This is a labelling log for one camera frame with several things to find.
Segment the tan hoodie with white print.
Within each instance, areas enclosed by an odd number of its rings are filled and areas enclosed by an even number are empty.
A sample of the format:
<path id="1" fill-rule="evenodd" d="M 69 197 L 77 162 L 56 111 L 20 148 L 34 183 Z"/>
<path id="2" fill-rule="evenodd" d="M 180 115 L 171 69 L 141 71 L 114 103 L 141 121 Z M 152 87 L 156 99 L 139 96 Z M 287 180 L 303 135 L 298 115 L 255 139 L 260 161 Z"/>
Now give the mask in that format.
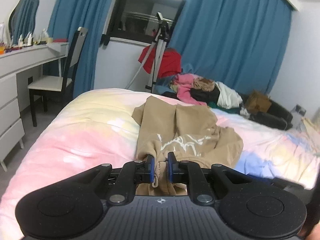
<path id="1" fill-rule="evenodd" d="M 169 181 L 168 153 L 177 161 L 193 161 L 201 168 L 222 164 L 234 168 L 243 149 L 243 140 L 233 128 L 217 125 L 216 115 L 200 105 L 171 105 L 150 96 L 136 107 L 132 118 L 140 126 L 136 158 L 155 159 L 155 177 L 142 183 L 136 193 L 143 196 L 187 194 L 182 183 Z"/>

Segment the pastel tie-dye bed duvet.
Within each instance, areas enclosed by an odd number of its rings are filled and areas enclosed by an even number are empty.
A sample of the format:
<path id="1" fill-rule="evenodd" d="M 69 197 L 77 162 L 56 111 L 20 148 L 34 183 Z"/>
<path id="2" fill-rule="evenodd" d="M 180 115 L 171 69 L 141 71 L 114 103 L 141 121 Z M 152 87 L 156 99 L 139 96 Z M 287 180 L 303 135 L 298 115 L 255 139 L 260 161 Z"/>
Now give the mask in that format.
<path id="1" fill-rule="evenodd" d="M 22 238 L 15 207 L 29 192 L 103 163 L 121 167 L 132 161 L 139 133 L 132 113 L 148 97 L 143 92 L 98 89 L 70 102 L 31 146 L 3 193 L 1 239 Z M 237 171 L 314 186 L 319 150 L 304 133 L 272 129 L 218 109 L 212 119 L 220 127 L 233 128 L 243 140 Z"/>

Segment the black garment in pile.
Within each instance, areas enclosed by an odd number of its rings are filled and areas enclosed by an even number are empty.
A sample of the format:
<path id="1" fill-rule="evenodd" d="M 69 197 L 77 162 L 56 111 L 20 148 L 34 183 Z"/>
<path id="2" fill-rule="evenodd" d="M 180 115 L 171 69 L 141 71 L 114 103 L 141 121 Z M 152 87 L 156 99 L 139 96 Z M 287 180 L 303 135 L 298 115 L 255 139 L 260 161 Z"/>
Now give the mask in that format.
<path id="1" fill-rule="evenodd" d="M 190 94 L 191 97 L 197 101 L 205 103 L 217 103 L 220 96 L 220 90 L 217 87 L 215 87 L 212 91 L 191 88 Z"/>

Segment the white garment in pile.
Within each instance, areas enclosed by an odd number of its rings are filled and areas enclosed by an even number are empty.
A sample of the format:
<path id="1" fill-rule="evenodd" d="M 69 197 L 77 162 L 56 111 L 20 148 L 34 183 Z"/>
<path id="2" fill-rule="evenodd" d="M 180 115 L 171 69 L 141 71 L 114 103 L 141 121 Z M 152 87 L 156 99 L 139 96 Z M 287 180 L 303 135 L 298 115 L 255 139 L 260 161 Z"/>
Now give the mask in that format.
<path id="1" fill-rule="evenodd" d="M 220 96 L 217 102 L 219 107 L 232 109 L 239 108 L 242 105 L 243 100 L 235 90 L 220 81 L 217 81 L 215 85 L 220 90 Z"/>

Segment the pink garment in pile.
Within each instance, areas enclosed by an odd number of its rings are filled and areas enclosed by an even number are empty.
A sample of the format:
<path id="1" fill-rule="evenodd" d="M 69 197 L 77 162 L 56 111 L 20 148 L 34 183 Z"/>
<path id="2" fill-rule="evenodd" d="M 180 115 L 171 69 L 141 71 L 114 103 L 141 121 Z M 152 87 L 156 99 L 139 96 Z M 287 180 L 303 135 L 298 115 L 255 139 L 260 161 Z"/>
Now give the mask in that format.
<path id="1" fill-rule="evenodd" d="M 172 85 L 176 87 L 177 98 L 180 101 L 193 105 L 206 106 L 207 104 L 205 102 L 195 100 L 190 93 L 194 80 L 197 77 L 198 76 L 194 74 L 177 74 L 172 80 Z"/>

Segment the brown fuzzy garment in pile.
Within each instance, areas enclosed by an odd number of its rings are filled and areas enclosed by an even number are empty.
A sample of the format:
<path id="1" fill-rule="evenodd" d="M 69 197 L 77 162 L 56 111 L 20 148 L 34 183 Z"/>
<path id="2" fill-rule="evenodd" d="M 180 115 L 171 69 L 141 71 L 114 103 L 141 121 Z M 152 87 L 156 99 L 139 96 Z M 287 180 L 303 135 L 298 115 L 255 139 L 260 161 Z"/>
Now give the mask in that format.
<path id="1" fill-rule="evenodd" d="M 211 92 L 215 88 L 215 82 L 205 77 L 197 77 L 193 81 L 193 88 L 205 92 Z"/>

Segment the brown cardboard box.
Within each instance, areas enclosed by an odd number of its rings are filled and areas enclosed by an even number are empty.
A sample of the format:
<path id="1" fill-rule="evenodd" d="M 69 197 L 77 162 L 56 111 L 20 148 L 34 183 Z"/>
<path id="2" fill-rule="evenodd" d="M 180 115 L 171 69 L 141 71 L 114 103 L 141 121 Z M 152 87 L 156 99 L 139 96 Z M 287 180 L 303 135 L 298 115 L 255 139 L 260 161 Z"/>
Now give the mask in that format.
<path id="1" fill-rule="evenodd" d="M 270 101 L 270 99 L 257 90 L 253 90 L 244 103 L 244 107 L 251 114 L 256 114 L 258 112 L 266 113 L 271 105 L 272 102 Z"/>

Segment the red garment on tripod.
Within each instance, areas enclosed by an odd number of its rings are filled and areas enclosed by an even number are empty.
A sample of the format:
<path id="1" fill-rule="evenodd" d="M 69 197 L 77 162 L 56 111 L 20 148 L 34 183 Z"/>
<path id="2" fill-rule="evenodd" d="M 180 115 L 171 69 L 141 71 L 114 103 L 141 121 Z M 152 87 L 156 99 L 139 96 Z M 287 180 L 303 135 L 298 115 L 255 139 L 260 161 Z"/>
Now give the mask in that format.
<path id="1" fill-rule="evenodd" d="M 150 74 L 153 59 L 155 58 L 156 48 L 153 48 L 146 63 L 144 64 L 144 70 Z M 158 78 L 173 76 L 180 74 L 181 68 L 181 55 L 173 48 L 166 48 L 161 61 L 161 66 L 158 72 Z"/>

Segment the black sofa chair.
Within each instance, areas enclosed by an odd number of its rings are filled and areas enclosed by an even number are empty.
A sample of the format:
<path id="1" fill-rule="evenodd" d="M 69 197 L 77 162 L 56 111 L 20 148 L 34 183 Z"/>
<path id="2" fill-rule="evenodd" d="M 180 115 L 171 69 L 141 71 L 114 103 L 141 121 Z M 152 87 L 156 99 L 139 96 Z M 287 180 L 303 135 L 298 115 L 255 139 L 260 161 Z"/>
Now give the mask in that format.
<path id="1" fill-rule="evenodd" d="M 245 103 L 246 99 L 248 99 L 249 97 L 249 95 L 241 94 L 241 93 L 240 93 L 240 96 L 243 100 L 243 103 Z M 272 105 L 266 113 L 263 113 L 263 112 L 258 112 L 256 114 L 249 113 L 249 120 L 259 123 L 261 125 L 265 125 L 267 127 L 275 128 L 279 130 L 287 131 L 288 129 L 291 129 L 293 126 L 292 114 L 288 110 L 286 110 L 283 106 L 276 103 L 275 101 L 271 99 L 270 101 L 272 102 Z"/>

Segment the white black chair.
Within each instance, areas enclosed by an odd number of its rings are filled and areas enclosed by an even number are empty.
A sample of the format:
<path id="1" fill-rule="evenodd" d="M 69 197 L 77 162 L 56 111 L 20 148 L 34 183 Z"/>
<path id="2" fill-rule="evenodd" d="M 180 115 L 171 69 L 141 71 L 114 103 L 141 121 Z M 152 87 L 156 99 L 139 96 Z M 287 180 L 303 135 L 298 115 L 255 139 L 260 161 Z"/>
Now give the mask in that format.
<path id="1" fill-rule="evenodd" d="M 63 107 L 67 95 L 73 93 L 75 76 L 87 33 L 88 29 L 84 27 L 79 27 L 74 33 L 61 76 L 44 75 L 28 85 L 31 119 L 34 127 L 37 126 L 34 96 L 42 97 L 43 110 L 46 112 L 48 111 L 48 96 L 52 95 L 59 98 Z"/>

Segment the blue curtain right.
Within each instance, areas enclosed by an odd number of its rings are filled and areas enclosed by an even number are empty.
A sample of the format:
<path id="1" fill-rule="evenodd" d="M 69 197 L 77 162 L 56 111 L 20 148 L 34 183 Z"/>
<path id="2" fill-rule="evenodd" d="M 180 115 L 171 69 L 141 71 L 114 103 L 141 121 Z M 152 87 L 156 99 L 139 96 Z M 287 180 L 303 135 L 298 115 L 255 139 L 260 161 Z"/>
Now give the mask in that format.
<path id="1" fill-rule="evenodd" d="M 237 92 L 269 93 L 291 28 L 286 0 L 186 0 L 169 45 L 182 67 Z"/>

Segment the blue curtain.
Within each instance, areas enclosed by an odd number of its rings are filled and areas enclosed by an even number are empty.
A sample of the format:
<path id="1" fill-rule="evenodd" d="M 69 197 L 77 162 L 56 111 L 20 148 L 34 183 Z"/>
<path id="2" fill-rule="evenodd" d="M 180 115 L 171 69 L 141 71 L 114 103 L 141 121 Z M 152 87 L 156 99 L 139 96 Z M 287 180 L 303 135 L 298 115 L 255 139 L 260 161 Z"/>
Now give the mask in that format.
<path id="1" fill-rule="evenodd" d="M 73 96 L 93 89 L 98 49 L 112 0 L 56 0 L 48 33 L 71 42 L 79 27 L 88 30 L 76 72 Z"/>
<path id="2" fill-rule="evenodd" d="M 286 0 L 186 0 L 169 45 L 182 67 L 237 92 L 269 93 L 291 28 Z"/>

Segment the dark window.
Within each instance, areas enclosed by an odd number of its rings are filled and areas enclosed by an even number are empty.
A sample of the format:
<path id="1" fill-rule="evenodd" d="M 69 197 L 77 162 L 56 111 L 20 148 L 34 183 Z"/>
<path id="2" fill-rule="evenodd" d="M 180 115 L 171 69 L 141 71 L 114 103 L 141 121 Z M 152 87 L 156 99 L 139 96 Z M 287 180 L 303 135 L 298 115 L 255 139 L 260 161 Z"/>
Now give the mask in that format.
<path id="1" fill-rule="evenodd" d="M 185 0 L 116 0 L 100 43 L 106 46 L 112 38 L 151 43 L 158 29 L 157 13 L 172 33 L 184 4 Z"/>

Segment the blue curtain left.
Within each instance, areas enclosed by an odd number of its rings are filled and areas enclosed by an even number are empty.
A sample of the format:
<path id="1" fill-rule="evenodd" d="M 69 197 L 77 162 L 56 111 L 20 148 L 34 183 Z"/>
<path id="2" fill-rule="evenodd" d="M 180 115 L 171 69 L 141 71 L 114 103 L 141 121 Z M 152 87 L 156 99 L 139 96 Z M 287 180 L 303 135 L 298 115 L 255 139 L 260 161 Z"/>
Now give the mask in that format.
<path id="1" fill-rule="evenodd" d="M 73 96 L 93 89 L 98 49 L 112 0 L 56 0 L 48 33 L 71 42 L 79 27 L 88 30 L 76 72 Z"/>

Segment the wavy wall mirror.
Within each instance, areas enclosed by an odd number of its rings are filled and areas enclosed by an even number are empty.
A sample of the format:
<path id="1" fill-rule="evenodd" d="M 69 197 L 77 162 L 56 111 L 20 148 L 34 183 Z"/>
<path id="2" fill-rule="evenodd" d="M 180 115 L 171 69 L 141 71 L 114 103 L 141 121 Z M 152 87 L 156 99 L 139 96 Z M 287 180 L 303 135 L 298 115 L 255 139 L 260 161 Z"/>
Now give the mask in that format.
<path id="1" fill-rule="evenodd" d="M 39 3 L 40 0 L 19 0 L 13 9 L 8 20 L 13 44 L 18 44 L 20 36 L 26 38 L 28 33 L 34 32 Z"/>

